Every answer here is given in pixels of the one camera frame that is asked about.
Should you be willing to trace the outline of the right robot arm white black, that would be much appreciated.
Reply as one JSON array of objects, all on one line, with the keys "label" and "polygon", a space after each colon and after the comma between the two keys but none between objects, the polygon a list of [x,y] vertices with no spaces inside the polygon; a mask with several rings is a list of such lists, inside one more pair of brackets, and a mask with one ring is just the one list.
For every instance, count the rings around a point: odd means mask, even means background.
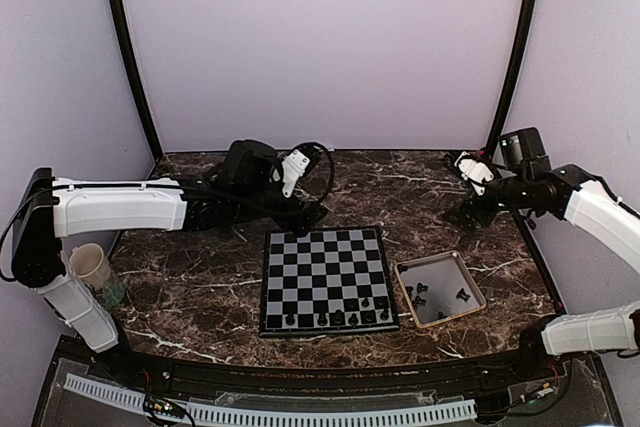
[{"label": "right robot arm white black", "polygon": [[[450,213],[462,228],[488,227],[500,212],[526,223],[551,214],[594,237],[639,268],[639,214],[616,196],[606,181],[574,164],[554,168],[537,128],[498,139],[502,164],[485,151],[448,153],[444,164],[469,191]],[[579,352],[639,352],[639,304],[586,314],[554,314],[519,335],[510,371],[521,381],[534,379],[554,357]]]}]

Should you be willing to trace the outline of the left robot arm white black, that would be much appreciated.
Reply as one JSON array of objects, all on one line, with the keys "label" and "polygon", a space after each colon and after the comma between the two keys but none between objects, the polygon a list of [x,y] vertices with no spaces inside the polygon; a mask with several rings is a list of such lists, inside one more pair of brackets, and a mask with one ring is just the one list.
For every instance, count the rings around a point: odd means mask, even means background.
[{"label": "left robot arm white black", "polygon": [[234,141],[224,160],[196,175],[147,181],[76,181],[37,169],[1,237],[12,241],[11,273],[40,294],[120,383],[141,374],[140,359],[126,347],[111,315],[71,270],[63,239],[79,234],[161,230],[202,232],[268,218],[305,235],[327,210],[321,199],[299,199],[294,190],[329,150],[304,142],[281,154],[256,140]]}]

